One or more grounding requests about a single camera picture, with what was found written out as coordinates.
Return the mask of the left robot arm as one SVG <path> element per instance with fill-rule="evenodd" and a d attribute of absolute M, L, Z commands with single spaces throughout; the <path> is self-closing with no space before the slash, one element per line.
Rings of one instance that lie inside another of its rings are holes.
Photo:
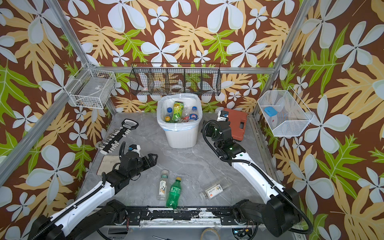
<path fill-rule="evenodd" d="M 149 153 L 140 155 L 140 146 L 131 145 L 124 152 L 125 142 L 119 150 L 120 162 L 114 164 L 109 173 L 102 173 L 102 180 L 96 186 L 51 217 L 40 216 L 32 224 L 29 240 L 65 240 L 72 231 L 101 203 L 112 198 L 125 188 L 130 181 L 141 175 L 141 172 L 157 164 L 158 155 Z"/>

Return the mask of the green soda bottle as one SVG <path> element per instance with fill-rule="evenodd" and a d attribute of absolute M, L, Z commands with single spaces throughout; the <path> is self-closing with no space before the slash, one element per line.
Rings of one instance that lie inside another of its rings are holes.
<path fill-rule="evenodd" d="M 167 208 L 176 209 L 178 207 L 179 199 L 181 196 L 181 177 L 177 177 L 176 181 L 172 184 L 169 192 L 169 196 L 166 202 Z"/>
<path fill-rule="evenodd" d="M 171 120 L 172 120 L 171 117 L 169 117 L 169 116 L 166 116 L 166 117 L 165 117 L 165 122 L 170 123 Z"/>

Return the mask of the clear bottle white label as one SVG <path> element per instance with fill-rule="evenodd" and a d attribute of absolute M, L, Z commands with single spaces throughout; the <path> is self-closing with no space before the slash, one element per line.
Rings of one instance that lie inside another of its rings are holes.
<path fill-rule="evenodd" d="M 231 186 L 231 181 L 229 179 L 223 178 L 204 187 L 203 190 L 199 193 L 199 196 L 202 199 L 210 200 L 220 195 Z"/>

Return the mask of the blue label water bottle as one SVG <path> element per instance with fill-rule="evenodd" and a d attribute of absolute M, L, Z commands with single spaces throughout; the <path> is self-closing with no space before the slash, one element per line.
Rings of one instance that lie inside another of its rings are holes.
<path fill-rule="evenodd" d="M 173 108 L 167 108 L 166 116 L 169 116 L 172 119 L 172 117 L 173 117 Z"/>

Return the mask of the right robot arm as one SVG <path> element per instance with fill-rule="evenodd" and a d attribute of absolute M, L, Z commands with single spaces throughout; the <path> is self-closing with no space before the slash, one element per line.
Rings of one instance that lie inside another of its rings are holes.
<path fill-rule="evenodd" d="M 290 231 L 310 235 L 314 226 L 301 210 L 299 194 L 285 188 L 268 176 L 232 137 L 229 112 L 219 111 L 216 120 L 209 120 L 202 128 L 203 139 L 216 156 L 239 171 L 263 198 L 262 204 L 242 200 L 233 205 L 233 216 L 238 223 L 254 222 L 264 225 L 275 237 Z"/>

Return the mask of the blue cap water bottle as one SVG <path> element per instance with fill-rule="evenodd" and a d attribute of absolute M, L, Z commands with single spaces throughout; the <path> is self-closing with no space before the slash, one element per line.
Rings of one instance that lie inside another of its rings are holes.
<path fill-rule="evenodd" d="M 199 119 L 198 116 L 198 108 L 197 107 L 192 107 L 190 113 L 189 113 L 189 122 L 190 121 L 197 121 Z"/>

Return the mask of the white label drink bottle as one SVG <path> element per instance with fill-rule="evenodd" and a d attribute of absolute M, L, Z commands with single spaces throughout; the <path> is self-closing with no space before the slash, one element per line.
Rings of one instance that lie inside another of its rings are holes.
<path fill-rule="evenodd" d="M 158 185 L 157 199 L 159 201 L 165 201 L 167 198 L 169 171 L 162 170 L 161 177 Z"/>

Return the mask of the tall green yellow bottle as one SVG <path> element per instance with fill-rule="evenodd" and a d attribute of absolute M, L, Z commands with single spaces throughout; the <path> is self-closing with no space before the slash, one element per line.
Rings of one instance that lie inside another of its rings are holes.
<path fill-rule="evenodd" d="M 172 122 L 179 123 L 182 119 L 182 113 L 184 110 L 184 103 L 176 101 L 173 105 Z"/>

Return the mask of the red label soda bottle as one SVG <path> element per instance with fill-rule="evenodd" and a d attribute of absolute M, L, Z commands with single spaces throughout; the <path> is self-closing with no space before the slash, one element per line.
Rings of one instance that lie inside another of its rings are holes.
<path fill-rule="evenodd" d="M 181 121 L 182 123 L 186 123 L 189 121 L 189 115 L 190 115 L 190 109 L 188 106 L 184 106 L 182 115 L 181 115 Z"/>

